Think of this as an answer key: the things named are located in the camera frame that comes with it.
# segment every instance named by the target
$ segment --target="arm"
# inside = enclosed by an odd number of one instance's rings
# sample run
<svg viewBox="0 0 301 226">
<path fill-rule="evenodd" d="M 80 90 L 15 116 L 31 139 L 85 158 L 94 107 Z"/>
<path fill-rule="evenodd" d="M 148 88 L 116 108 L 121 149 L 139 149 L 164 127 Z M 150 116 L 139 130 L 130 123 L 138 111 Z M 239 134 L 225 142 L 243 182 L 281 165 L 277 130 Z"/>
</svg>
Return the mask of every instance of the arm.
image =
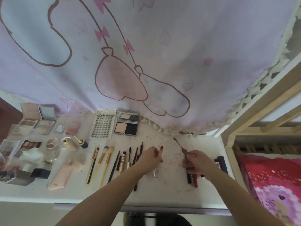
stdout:
<svg viewBox="0 0 301 226">
<path fill-rule="evenodd" d="M 239 226 L 284 226 L 234 179 L 220 170 L 204 152 L 194 150 L 188 152 L 186 157 L 183 167 L 195 167 L 190 170 L 191 173 L 205 175 L 215 186 Z"/>
<path fill-rule="evenodd" d="M 162 151 L 158 153 L 155 147 L 144 151 L 134 166 L 83 200 L 56 226 L 111 225 L 134 186 L 143 175 L 158 166 L 161 155 Z"/>
</svg>

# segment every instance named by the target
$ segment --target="pink bow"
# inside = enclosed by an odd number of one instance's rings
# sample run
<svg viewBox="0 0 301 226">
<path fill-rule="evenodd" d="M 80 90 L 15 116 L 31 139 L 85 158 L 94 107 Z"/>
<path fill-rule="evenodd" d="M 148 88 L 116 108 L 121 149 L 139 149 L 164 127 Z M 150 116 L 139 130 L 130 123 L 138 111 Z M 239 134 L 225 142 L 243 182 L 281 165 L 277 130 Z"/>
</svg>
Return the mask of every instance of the pink bow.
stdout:
<svg viewBox="0 0 301 226">
<path fill-rule="evenodd" d="M 96 31 L 96 30 L 94 30 L 94 31 L 95 31 L 95 35 L 96 35 L 96 37 L 97 37 L 97 39 L 98 39 L 98 42 L 101 41 L 101 39 L 102 39 L 103 36 L 105 36 L 105 37 L 107 37 L 107 38 L 110 38 L 110 34 L 109 34 L 109 32 L 108 32 L 108 30 L 106 29 L 105 26 L 103 26 L 101 32 Z"/>
<path fill-rule="evenodd" d="M 111 0 L 94 0 L 95 5 L 98 7 L 99 11 L 103 14 L 103 4 L 105 2 L 110 3 Z"/>
<path fill-rule="evenodd" d="M 129 51 L 135 51 L 129 41 L 129 39 L 126 39 L 126 45 L 122 45 L 123 46 L 123 49 L 124 51 L 126 52 L 127 55 L 129 55 Z"/>
</svg>

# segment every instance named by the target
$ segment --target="forearm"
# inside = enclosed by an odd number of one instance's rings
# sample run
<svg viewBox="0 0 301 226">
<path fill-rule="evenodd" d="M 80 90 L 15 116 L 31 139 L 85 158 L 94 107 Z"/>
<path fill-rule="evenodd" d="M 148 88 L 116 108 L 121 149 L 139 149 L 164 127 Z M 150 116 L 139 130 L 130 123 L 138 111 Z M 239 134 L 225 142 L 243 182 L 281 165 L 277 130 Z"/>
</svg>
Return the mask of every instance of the forearm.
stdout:
<svg viewBox="0 0 301 226">
<path fill-rule="evenodd" d="M 124 171 L 71 210 L 57 226 L 111 225 L 134 186 L 143 175 L 136 165 Z"/>
<path fill-rule="evenodd" d="M 280 220 L 255 201 L 234 179 L 217 171 L 208 179 L 217 189 L 239 226 L 283 226 Z"/>
</svg>

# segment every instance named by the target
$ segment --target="table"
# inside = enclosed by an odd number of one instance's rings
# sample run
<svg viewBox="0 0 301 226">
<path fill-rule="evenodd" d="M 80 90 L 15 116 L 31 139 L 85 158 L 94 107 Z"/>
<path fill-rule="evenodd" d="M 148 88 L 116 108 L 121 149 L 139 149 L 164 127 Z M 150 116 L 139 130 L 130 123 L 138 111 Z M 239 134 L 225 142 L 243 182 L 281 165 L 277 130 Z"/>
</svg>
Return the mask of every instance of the table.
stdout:
<svg viewBox="0 0 301 226">
<path fill-rule="evenodd" d="M 47 140 L 65 137 L 65 134 L 55 133 L 56 126 L 47 136 L 41 135 L 42 145 L 40 149 L 46 148 Z M 90 125 L 81 127 L 81 134 L 89 133 Z M 187 135 L 176 136 L 179 143 L 187 150 L 199 149 L 204 151 L 209 157 L 216 158 L 224 156 L 229 175 L 234 178 L 229 164 L 224 145 L 220 137 L 197 136 L 188 138 Z M 17 186 L 0 183 L 0 201 L 8 202 L 39 202 L 56 203 L 57 208 L 72 208 L 94 193 L 100 184 L 102 170 L 105 159 L 101 164 L 96 179 L 89 186 L 85 185 L 88 174 L 90 159 L 96 147 L 100 148 L 100 153 L 104 146 L 115 146 L 112 154 L 103 185 L 110 176 L 114 161 L 118 152 L 127 152 L 132 148 L 131 161 L 134 158 L 136 148 L 143 142 L 144 150 L 155 146 L 164 146 L 163 163 L 160 163 L 156 170 L 156 177 L 149 174 L 143 176 L 139 181 L 137 191 L 132 192 L 121 211 L 142 211 L 142 212 L 174 212 L 187 214 L 216 214 L 230 215 L 226 205 L 222 201 L 218 192 L 211 182 L 205 178 L 198 179 L 198 188 L 187 183 L 186 170 L 182 168 L 181 162 L 184 158 L 180 147 L 173 140 L 172 136 L 158 133 L 148 123 L 140 123 L 136 137 L 113 134 L 110 140 L 87 140 L 87 149 L 79 148 L 76 152 L 62 149 L 58 159 L 53 163 L 51 174 L 47 180 L 36 179 L 28 186 Z M 84 163 L 82 171 L 73 171 L 64 189 L 49 191 L 47 185 L 52 181 L 62 163 L 69 160 L 79 160 Z"/>
</svg>

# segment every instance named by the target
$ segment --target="floor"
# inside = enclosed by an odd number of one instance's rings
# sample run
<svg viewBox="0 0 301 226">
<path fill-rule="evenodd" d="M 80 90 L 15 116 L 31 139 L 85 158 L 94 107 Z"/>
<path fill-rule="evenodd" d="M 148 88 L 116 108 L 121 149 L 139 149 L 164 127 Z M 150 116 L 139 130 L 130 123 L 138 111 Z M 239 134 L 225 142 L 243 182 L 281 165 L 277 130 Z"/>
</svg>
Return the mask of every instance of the floor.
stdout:
<svg viewBox="0 0 301 226">
<path fill-rule="evenodd" d="M 52 204 L 0 202 L 1 226 L 54 226 L 67 210 L 54 210 Z M 183 214 L 193 226 L 236 226 L 231 216 Z M 123 225 L 123 213 L 117 214 L 112 226 Z"/>
</svg>

